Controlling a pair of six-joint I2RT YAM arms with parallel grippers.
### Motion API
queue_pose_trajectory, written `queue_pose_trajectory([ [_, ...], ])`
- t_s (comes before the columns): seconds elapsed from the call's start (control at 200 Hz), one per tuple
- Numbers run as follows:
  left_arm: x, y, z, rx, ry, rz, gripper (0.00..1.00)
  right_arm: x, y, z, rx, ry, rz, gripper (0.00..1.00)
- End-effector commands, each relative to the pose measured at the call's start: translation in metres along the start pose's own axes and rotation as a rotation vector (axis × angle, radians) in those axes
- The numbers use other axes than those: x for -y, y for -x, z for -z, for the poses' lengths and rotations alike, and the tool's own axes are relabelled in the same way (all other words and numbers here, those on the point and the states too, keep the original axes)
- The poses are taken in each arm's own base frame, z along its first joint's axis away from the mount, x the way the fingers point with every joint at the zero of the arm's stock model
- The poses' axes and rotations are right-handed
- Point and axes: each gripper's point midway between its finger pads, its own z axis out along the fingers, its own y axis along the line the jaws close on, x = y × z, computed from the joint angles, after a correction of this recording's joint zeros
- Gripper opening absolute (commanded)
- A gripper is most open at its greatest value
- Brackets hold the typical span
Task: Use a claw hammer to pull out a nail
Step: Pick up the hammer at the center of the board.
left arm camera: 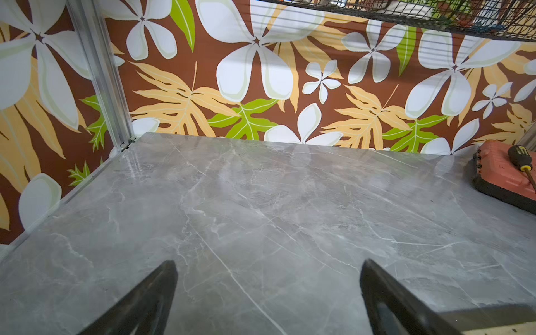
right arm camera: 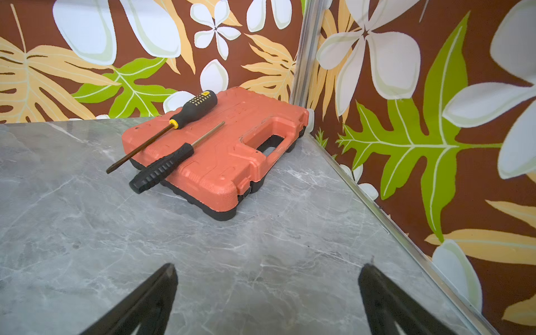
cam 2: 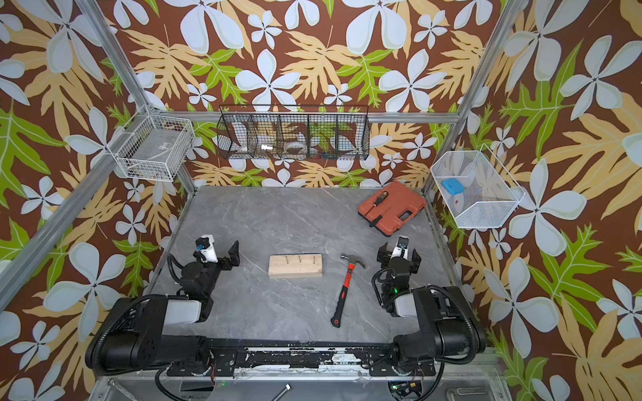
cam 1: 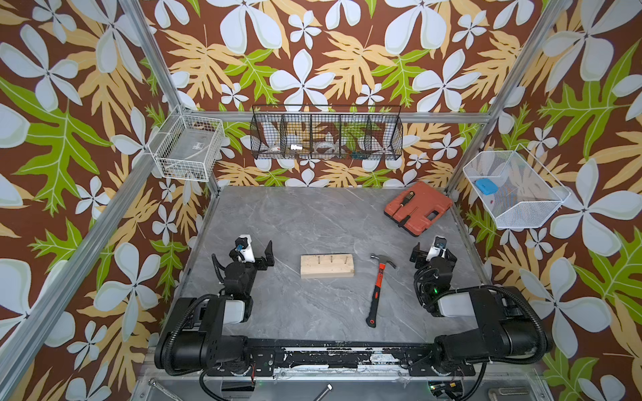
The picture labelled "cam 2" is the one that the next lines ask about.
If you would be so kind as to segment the wooden block with nails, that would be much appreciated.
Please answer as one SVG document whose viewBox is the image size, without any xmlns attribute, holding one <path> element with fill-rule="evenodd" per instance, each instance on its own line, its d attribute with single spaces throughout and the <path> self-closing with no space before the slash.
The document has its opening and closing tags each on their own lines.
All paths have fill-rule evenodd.
<svg viewBox="0 0 642 401">
<path fill-rule="evenodd" d="M 322 276 L 322 254 L 272 255 L 269 258 L 269 277 L 271 279 L 319 278 Z"/>
</svg>

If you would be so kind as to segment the red black claw hammer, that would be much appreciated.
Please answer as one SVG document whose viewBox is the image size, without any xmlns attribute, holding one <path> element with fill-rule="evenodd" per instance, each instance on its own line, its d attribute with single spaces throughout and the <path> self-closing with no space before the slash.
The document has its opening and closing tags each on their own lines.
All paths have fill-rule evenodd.
<svg viewBox="0 0 642 401">
<path fill-rule="evenodd" d="M 334 314 L 330 319 L 332 326 L 335 328 L 339 328 L 341 326 L 341 319 L 344 312 L 344 305 L 346 302 L 347 294 L 349 292 L 349 287 L 350 287 L 351 279 L 354 274 L 354 269 L 356 266 L 365 268 L 364 262 L 362 262 L 361 259 L 355 255 L 347 255 L 342 253 L 340 257 L 348 262 L 348 270 L 344 278 L 343 286 L 341 287 L 341 290 L 339 293 L 339 299 L 336 304 Z"/>
</svg>

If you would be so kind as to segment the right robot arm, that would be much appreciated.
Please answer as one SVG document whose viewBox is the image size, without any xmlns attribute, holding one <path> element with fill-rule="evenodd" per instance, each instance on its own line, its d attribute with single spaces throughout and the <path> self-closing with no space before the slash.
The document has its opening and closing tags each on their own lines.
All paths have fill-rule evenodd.
<svg viewBox="0 0 642 401">
<path fill-rule="evenodd" d="M 418 330 L 398 335 L 391 346 L 391 367 L 399 374 L 435 373 L 435 363 L 463 365 L 484 352 L 487 338 L 459 287 L 429 284 L 412 288 L 421 256 L 407 240 L 391 251 L 379 248 L 381 269 L 371 279 L 377 302 L 392 317 L 415 319 Z"/>
</svg>

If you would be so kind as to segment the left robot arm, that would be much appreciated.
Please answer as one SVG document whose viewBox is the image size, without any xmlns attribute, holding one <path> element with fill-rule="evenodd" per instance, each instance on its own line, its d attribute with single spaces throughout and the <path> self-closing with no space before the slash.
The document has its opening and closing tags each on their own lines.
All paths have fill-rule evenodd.
<svg viewBox="0 0 642 401">
<path fill-rule="evenodd" d="M 216 254 L 214 240 L 196 240 L 194 260 L 181 264 L 167 255 L 167 271 L 179 286 L 175 294 L 150 293 L 122 297 L 95 334 L 85 364 L 98 376 L 184 364 L 200 374 L 210 369 L 212 352 L 202 336 L 164 334 L 167 326 L 205 322 L 213 307 L 212 292 L 222 272 L 240 265 L 239 242 L 225 257 Z"/>
</svg>

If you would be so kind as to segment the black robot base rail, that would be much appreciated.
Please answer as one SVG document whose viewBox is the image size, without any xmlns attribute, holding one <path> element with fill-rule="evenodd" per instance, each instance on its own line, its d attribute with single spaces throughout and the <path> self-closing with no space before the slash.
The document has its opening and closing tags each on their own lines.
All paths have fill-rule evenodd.
<svg viewBox="0 0 642 401">
<path fill-rule="evenodd" d="M 403 359 L 392 343 L 198 339 L 197 357 L 217 378 L 412 379 L 436 375 L 433 358 Z"/>
</svg>

